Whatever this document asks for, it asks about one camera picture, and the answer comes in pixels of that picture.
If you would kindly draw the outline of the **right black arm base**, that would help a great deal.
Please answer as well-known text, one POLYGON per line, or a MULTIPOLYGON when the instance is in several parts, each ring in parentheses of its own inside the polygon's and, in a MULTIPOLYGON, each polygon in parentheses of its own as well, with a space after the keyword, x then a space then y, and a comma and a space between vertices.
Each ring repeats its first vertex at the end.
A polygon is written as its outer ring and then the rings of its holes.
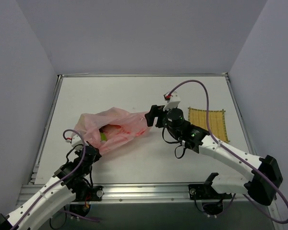
POLYGON ((224 200, 232 203, 234 196, 232 194, 218 194, 212 187, 204 184, 189 184, 189 198, 194 201, 196 209, 209 216, 221 214, 224 208, 224 200))

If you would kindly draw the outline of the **pink plastic bag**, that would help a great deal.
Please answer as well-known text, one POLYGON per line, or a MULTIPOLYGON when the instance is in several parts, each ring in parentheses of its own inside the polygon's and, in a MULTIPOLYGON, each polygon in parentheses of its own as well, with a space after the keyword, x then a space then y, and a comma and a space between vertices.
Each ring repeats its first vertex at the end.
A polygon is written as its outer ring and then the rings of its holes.
POLYGON ((145 114, 130 113, 116 107, 97 114, 84 113, 74 130, 104 155, 147 134, 151 128, 147 126, 145 114), (106 135, 107 141, 101 141, 100 133, 106 135))

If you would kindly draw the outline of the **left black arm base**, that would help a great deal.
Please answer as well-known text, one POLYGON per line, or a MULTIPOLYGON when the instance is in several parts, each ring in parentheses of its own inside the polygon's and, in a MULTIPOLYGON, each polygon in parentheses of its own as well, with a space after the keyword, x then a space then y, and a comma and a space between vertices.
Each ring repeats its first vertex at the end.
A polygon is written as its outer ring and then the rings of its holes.
POLYGON ((76 199, 73 201, 79 202, 80 204, 70 204, 69 211, 73 213, 73 216, 77 214, 79 216, 85 217, 91 209, 89 202, 102 201, 102 196, 104 194, 103 188, 104 187, 100 185, 94 185, 93 187, 88 186, 85 188, 83 191, 76 195, 76 199))

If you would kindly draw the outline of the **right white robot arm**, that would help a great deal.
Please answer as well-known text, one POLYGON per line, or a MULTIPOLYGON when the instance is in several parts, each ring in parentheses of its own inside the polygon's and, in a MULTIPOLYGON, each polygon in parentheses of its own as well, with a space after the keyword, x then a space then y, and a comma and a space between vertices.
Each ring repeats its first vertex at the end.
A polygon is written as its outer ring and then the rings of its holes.
POLYGON ((224 176, 213 172, 204 183, 204 193, 213 198, 218 194, 233 193, 250 196, 257 203, 268 206, 276 196, 276 189, 283 182, 277 160, 270 155, 265 158, 239 150, 212 136, 208 130, 185 120, 183 111, 152 105, 145 114, 148 127, 167 130, 185 150, 211 157, 238 172, 224 176))

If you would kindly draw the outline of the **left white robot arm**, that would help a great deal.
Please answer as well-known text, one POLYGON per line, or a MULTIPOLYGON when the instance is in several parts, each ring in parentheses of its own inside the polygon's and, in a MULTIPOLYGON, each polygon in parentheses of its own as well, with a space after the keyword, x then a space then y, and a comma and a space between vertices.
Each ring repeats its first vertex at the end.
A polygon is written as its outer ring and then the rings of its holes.
POLYGON ((93 163, 101 158, 89 143, 72 149, 76 158, 59 167, 50 180, 30 199, 7 215, 0 214, 0 230, 37 230, 56 212, 73 201, 88 201, 101 186, 86 179, 93 163))

